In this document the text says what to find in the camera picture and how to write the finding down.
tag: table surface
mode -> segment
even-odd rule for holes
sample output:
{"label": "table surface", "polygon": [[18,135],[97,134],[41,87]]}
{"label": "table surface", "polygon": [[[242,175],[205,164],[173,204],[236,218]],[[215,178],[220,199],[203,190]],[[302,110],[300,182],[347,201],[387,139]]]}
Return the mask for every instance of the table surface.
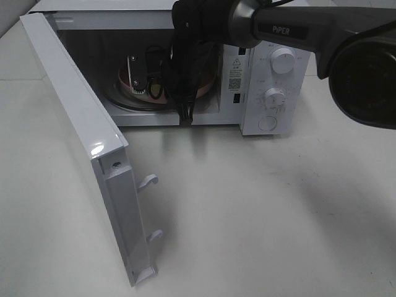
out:
{"label": "table surface", "polygon": [[160,178],[145,229],[165,232],[158,275],[131,288],[20,23],[0,52],[0,296],[396,295],[396,132],[348,119],[326,80],[306,77],[288,136],[123,129],[137,179]]}

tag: control panel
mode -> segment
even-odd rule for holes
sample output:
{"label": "control panel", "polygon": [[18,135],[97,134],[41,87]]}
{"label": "control panel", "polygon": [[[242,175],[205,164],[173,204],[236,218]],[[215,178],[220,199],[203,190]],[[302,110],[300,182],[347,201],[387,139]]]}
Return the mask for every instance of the control panel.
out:
{"label": "control panel", "polygon": [[268,42],[254,48],[243,135],[290,131],[309,56],[307,51]]}

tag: warning label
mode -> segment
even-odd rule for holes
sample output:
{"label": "warning label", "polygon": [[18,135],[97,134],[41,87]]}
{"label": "warning label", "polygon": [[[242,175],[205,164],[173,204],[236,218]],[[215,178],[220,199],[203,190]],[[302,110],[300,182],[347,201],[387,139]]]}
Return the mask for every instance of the warning label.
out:
{"label": "warning label", "polygon": [[230,70],[228,72],[228,90],[239,92],[242,89],[244,61],[241,57],[230,59]]}
{"label": "warning label", "polygon": [[233,63],[233,66],[240,66],[240,65],[241,65],[241,61],[238,58],[236,58]]}

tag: control knob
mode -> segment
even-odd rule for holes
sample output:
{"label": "control knob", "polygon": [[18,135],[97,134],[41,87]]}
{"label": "control knob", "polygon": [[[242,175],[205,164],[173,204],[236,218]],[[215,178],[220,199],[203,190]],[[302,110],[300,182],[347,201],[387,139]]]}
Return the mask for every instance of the control knob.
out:
{"label": "control knob", "polygon": [[286,74],[295,67],[296,55],[291,48],[279,48],[271,54],[270,60],[273,71]]}

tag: sticker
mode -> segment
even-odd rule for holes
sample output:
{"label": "sticker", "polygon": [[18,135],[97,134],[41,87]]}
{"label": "sticker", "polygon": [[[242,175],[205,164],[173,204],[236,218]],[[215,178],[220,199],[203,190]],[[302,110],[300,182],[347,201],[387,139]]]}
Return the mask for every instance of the sticker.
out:
{"label": "sticker", "polygon": [[240,92],[243,89],[244,73],[246,67],[244,56],[228,57],[228,86],[230,92]]}

